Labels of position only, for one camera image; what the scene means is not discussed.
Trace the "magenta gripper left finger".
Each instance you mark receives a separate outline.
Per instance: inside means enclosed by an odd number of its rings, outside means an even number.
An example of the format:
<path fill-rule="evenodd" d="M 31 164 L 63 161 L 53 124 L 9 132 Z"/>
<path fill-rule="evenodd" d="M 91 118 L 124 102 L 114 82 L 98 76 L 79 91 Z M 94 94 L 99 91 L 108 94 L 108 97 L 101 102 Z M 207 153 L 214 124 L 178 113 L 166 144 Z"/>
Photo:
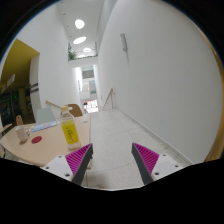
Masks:
<path fill-rule="evenodd" d="M 88 144 L 66 156 L 56 156 L 43 167 L 43 170 L 73 182 L 76 185 L 81 185 L 92 155 L 93 145 Z"/>

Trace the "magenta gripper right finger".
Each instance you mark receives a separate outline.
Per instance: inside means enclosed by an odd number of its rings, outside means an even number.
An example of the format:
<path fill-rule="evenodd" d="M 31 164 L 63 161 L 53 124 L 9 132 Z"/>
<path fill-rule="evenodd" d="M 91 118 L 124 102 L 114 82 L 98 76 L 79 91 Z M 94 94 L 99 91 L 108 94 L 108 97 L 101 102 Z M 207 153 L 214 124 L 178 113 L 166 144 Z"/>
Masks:
<path fill-rule="evenodd" d="M 183 168 L 167 153 L 158 154 L 137 143 L 132 144 L 132 154 L 145 185 Z"/>

